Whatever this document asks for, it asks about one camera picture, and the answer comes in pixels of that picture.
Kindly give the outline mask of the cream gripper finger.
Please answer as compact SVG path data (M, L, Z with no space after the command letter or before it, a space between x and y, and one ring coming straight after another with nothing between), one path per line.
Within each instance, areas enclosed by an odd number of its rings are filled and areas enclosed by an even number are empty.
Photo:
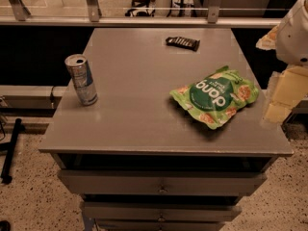
M278 26L274 26L264 36L258 39L256 47L261 50L275 50L277 31Z
M282 123L307 93L307 66L288 65L282 73L274 71L269 78L264 120Z

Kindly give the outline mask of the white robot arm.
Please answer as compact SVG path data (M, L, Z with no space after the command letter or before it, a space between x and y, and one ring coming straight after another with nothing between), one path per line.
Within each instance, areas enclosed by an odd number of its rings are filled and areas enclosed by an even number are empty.
M264 120L282 123L308 93L308 0L297 0L256 47L274 50L287 68L269 78Z

